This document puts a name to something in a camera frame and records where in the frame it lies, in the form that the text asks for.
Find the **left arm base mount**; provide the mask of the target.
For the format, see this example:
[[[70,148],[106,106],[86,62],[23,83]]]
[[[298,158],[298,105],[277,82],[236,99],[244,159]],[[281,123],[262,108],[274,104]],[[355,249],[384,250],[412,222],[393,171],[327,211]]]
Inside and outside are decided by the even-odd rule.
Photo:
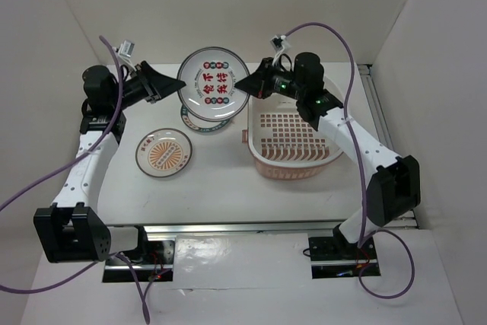
[[[144,241],[123,255],[130,261],[141,283],[172,282],[176,242],[174,238]],[[116,257],[107,260],[103,269],[103,283],[134,282],[129,266]]]

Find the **plate with red characters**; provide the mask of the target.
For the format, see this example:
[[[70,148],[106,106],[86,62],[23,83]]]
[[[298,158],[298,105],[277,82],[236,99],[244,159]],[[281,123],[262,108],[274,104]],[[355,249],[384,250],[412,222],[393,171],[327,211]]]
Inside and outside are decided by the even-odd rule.
[[[192,115],[206,122],[232,119],[250,99],[249,94],[236,89],[236,83],[249,75],[244,61],[229,49],[199,49],[180,64],[177,78],[186,86],[178,91],[178,97]]]

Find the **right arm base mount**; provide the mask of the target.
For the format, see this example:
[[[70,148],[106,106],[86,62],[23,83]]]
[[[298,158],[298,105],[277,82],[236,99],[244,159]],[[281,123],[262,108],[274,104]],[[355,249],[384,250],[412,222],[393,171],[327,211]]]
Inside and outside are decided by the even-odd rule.
[[[332,237],[309,237],[308,248],[303,255],[310,259],[312,279],[338,279],[364,276],[380,276],[377,252],[372,239],[358,249],[349,247],[340,250]]]

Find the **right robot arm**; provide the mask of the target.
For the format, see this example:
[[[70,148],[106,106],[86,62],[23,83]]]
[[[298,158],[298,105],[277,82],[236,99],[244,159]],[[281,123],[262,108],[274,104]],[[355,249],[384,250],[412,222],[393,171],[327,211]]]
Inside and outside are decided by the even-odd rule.
[[[421,201],[419,162],[383,146],[325,87],[324,67],[314,53],[300,53],[283,71],[264,58],[236,89],[258,99],[280,94],[296,101],[303,121],[334,142],[359,168],[361,208],[333,230],[335,255],[348,258],[368,236],[417,207]]]

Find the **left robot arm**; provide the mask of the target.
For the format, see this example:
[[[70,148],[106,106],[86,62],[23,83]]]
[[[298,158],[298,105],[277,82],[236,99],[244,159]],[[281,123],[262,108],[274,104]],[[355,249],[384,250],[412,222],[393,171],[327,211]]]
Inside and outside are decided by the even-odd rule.
[[[82,74],[85,100],[81,106],[80,139],[75,163],[47,208],[33,217],[40,243],[51,263],[107,260],[109,228],[97,215],[101,187],[126,127],[124,109],[140,102],[151,104],[178,92],[185,82],[163,75],[146,61],[133,72],[117,72],[104,65]]]

